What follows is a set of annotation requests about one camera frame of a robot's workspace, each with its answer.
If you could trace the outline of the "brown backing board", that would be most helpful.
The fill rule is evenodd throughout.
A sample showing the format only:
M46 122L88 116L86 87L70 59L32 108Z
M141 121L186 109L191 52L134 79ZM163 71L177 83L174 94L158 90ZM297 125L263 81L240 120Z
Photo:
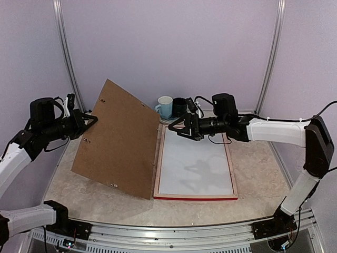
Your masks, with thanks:
M92 114L98 121L83 134L72 172L150 199L160 115L110 80Z

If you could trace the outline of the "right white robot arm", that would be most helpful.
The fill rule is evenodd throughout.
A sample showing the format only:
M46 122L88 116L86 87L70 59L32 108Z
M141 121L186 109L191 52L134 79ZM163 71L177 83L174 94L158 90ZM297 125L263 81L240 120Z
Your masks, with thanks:
M228 93L212 96L213 117L201 118L200 109L191 98L186 99L189 112L179 117L168 128L181 137L194 141L205 135L224 133L229 139L241 142L267 141L286 143L305 148L303 171L281 202L269 229L280 234L290 225L289 217L315 192L330 167L334 144L322 117L287 120L262 118L255 114L239 114L235 98Z

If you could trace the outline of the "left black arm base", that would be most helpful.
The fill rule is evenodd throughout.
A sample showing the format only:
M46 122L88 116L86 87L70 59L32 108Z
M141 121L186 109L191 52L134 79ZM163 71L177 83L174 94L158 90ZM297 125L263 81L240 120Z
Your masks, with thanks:
M56 201L48 200L44 201L43 204L52 207L56 211L56 221L51 225L46 225L47 231L72 237L73 239L89 239L92 224L70 219L68 217L68 208Z

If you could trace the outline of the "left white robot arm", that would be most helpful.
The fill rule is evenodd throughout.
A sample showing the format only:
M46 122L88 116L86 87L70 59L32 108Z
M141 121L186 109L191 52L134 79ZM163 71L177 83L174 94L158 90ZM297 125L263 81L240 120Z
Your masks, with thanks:
M56 140L75 140L92 127L98 118L74 108L75 95L65 99L41 98L30 103L30 118L6 145L1 156L1 194L4 194L18 174L40 155L50 152L49 144ZM12 211L1 211L1 242L37 227L55 229L66 235L73 229L68 209L55 201Z

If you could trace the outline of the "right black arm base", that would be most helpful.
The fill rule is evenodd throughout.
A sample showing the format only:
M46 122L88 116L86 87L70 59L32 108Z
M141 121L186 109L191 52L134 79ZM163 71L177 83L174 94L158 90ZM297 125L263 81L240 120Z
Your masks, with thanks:
M281 235L297 228L294 214L288 215L281 210L281 206L278 206L272 219L252 223L255 240Z

